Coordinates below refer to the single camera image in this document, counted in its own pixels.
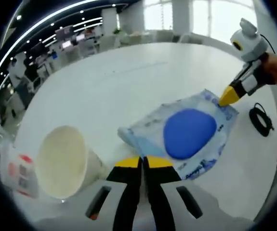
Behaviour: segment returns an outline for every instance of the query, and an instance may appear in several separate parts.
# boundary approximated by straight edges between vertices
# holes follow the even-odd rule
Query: ceiling light
[[[85,23],[93,22],[93,21],[100,20],[100,19],[102,19],[102,17],[93,18],[93,19],[87,20],[85,22],[77,23],[77,24],[73,25],[73,27],[77,27],[77,26],[83,25]]]
[[[54,37],[56,37],[56,34],[52,35],[52,36],[49,36],[47,39],[44,39],[42,43],[45,43],[45,42],[47,42],[48,40],[50,40],[50,39],[52,39]]]
[[[80,5],[83,5],[83,4],[86,4],[88,2],[93,2],[93,1],[98,1],[98,0],[84,0],[84,1],[80,1],[80,2],[76,2],[76,3],[73,3],[69,6],[66,6],[60,10],[57,10],[55,11],[54,13],[46,16],[45,18],[41,19],[40,21],[38,21],[37,23],[35,23],[31,28],[29,28],[25,33],[23,33],[21,35],[21,37],[19,37],[15,43],[9,48],[9,50],[6,52],[6,54],[4,55],[4,57],[1,59],[0,61],[0,68],[1,68],[1,65],[3,64],[3,62],[6,60],[6,58],[8,57],[8,55],[14,50],[14,48],[27,36],[29,35],[34,29],[36,29],[38,26],[40,26],[42,23],[46,22],[47,20],[53,18],[54,16],[64,12],[64,11],[67,11],[69,9],[72,9],[74,7],[77,7],[77,6],[80,6]]]
[[[47,44],[45,45],[45,47],[49,47],[50,45],[54,44],[55,42],[57,42],[57,40],[53,40],[53,41],[47,43]]]
[[[87,28],[90,28],[90,27],[102,25],[102,24],[103,24],[103,23],[96,23],[96,24],[92,24],[92,25],[89,25],[89,26],[84,26],[84,27],[82,27],[82,28],[80,28],[80,29],[74,30],[74,33],[79,32],[79,31],[84,30],[84,29],[87,29]]]
[[[1,91],[1,88],[4,88],[5,87],[5,82],[7,81],[7,79],[9,78],[9,74],[8,75],[4,75],[5,76],[5,78],[4,78],[4,80],[2,81],[2,83],[1,83],[1,86],[2,87],[0,87],[0,91]]]

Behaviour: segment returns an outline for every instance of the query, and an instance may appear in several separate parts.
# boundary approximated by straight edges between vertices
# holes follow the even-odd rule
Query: white column
[[[126,33],[145,30],[144,2],[140,0],[119,14],[120,27]]]
[[[182,35],[190,31],[189,0],[172,0],[172,21],[175,34]]]
[[[112,35],[117,28],[117,11],[116,8],[102,10],[103,31],[104,35]]]

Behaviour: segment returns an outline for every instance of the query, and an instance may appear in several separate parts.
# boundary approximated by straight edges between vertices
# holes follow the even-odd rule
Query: chair
[[[83,58],[88,57],[89,55],[97,54],[97,50],[95,47],[95,40],[88,39],[85,41],[81,41],[79,43],[79,50]]]
[[[129,45],[137,45],[142,43],[142,36],[141,35],[134,35],[134,36],[129,36]]]
[[[100,52],[108,51],[115,48],[116,36],[102,36],[100,38]]]
[[[173,31],[171,30],[158,30],[156,32],[156,42],[172,42]]]
[[[182,35],[180,38],[179,38],[179,41],[178,43],[190,43],[190,40],[191,40],[191,37],[190,35]]]
[[[203,43],[202,37],[194,34],[184,34],[180,37],[179,43],[191,43],[201,45]]]

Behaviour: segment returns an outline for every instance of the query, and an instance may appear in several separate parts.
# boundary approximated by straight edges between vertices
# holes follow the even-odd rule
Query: paper cup
[[[104,168],[80,132],[70,126],[49,133],[35,159],[39,186],[58,199],[67,199],[97,180]]]

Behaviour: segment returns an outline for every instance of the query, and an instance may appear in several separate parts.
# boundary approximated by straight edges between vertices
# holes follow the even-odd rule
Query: desk
[[[64,68],[71,63],[86,58],[93,52],[88,52],[88,48],[97,47],[100,44],[98,37],[88,38],[78,42],[78,45],[71,46],[57,52],[57,58],[47,57],[44,64],[49,75]]]
[[[35,157],[50,131],[70,125],[112,167],[134,156],[117,136],[118,127],[204,88],[220,96],[242,64],[216,48],[181,43],[143,44],[93,55],[48,78],[26,111],[15,146]],[[275,130],[268,137],[261,136],[249,120],[255,102],[264,106],[273,122]],[[194,182],[215,196],[226,213],[254,219],[277,167],[277,109],[269,86],[234,107],[240,114],[221,157]]]

